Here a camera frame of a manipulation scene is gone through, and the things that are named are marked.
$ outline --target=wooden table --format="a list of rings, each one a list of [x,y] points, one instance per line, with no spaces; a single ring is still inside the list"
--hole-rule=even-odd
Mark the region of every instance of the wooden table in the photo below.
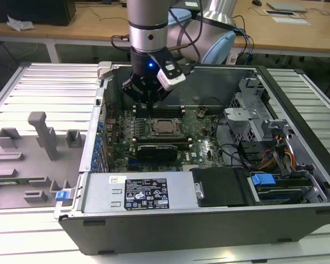
[[[277,2],[296,3],[306,9],[311,9],[305,13],[305,20],[310,25],[296,25],[275,22],[272,17],[285,16],[266,15],[264,10],[271,10],[266,2],[267,0],[262,0],[263,5],[257,7],[251,4],[251,1],[238,0],[233,14],[233,16],[244,17],[247,34],[254,39],[254,53],[330,58],[330,16],[322,15],[319,11],[312,9],[330,11],[330,3],[278,0]],[[304,18],[304,16],[299,13],[298,18]],[[238,27],[243,28],[241,18],[235,18],[235,21]],[[230,56],[235,58],[244,45],[243,37],[237,37]]]
[[[242,15],[245,19],[247,33],[254,39],[254,53],[330,57],[330,16],[322,15],[312,9],[305,14],[310,25],[279,24],[272,19],[272,16],[262,16],[254,11],[265,14],[263,10],[270,9],[266,5],[266,0],[262,2],[263,5],[257,7],[251,4],[250,0],[238,0],[234,11],[234,16]],[[318,8],[330,11],[330,3],[300,0],[279,0],[279,2],[298,3],[307,9]],[[0,23],[0,39],[44,43],[51,61],[59,63],[61,61],[56,44],[110,46],[111,36],[128,34],[126,8],[120,5],[90,8],[84,6],[86,5],[77,4],[76,15],[69,26],[35,25],[36,29],[17,32]],[[103,20],[100,21],[93,11]],[[243,27],[240,18],[235,20],[237,26]],[[128,46],[129,43],[120,41],[117,45]],[[237,37],[229,55],[231,59],[227,61],[235,63],[235,58],[244,45],[243,37]]]

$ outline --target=motherboard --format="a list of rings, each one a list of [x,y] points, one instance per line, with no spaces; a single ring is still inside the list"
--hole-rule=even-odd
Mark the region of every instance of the motherboard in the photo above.
[[[110,172],[171,172],[224,167],[215,143],[217,115],[200,107],[148,114],[119,111],[106,119]]]

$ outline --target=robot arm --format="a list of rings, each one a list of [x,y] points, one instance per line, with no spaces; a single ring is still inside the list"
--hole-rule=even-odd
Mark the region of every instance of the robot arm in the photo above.
[[[176,0],[130,0],[132,74],[123,91],[136,102],[152,108],[163,100],[185,76],[167,49],[168,10]]]
[[[231,16],[236,1],[212,0],[203,11],[203,18],[199,15],[197,20],[187,23],[186,32],[193,40],[199,35],[200,24],[203,23],[203,35],[196,44],[203,53],[201,58],[206,58],[208,50],[222,42],[222,36],[233,29]],[[164,100],[176,85],[186,79],[173,55],[196,60],[193,47],[173,53],[166,47],[168,42],[171,46],[190,42],[179,25],[171,26],[168,30],[168,10],[176,2],[177,0],[128,1],[132,73],[123,83],[123,91],[136,102],[147,104],[148,109],[155,102]],[[230,41],[221,43],[221,51],[223,46],[230,50],[233,45],[234,33],[231,33]],[[225,52],[221,52],[222,61],[226,56]]]

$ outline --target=paper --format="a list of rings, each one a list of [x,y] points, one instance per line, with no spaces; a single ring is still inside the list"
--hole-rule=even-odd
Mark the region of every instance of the paper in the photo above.
[[[27,30],[27,29],[34,29],[33,23],[30,21],[18,21],[15,20],[9,16],[7,16],[9,21],[6,23],[10,28],[13,28],[14,30],[21,31],[21,30]]]
[[[198,4],[197,3],[194,3],[194,2],[185,2],[185,4],[188,7],[198,7]]]
[[[272,19],[274,19],[277,23],[310,25],[308,21],[304,19],[293,19],[293,18],[272,18]]]

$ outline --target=side panel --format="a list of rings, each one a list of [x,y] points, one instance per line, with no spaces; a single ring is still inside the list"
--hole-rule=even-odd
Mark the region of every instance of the side panel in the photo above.
[[[61,217],[85,255],[184,250],[298,241],[330,223],[330,207],[130,216]]]

